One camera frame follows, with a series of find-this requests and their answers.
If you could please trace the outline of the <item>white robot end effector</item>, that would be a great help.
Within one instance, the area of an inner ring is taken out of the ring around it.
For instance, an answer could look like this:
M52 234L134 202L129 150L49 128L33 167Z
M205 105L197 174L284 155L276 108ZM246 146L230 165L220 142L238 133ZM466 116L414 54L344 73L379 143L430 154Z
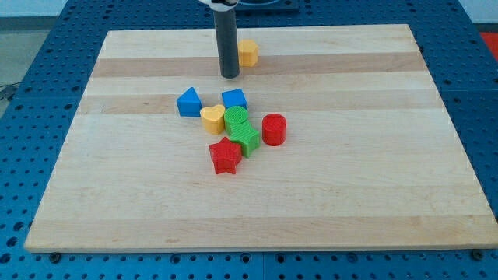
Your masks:
M199 0L213 11L230 11L238 5L238 0Z

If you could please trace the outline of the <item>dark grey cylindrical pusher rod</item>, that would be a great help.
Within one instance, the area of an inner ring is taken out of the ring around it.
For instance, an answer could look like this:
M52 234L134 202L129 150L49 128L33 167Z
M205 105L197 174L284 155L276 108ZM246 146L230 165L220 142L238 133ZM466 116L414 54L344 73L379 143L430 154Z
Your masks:
M231 9L213 15L221 76L236 78L240 73L236 13Z

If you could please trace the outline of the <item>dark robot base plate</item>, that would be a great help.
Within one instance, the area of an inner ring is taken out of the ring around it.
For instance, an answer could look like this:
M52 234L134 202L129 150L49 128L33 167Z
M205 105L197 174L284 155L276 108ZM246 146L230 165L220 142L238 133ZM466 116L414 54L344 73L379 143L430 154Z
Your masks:
M294 12L299 10L298 0L240 0L236 10L249 12Z

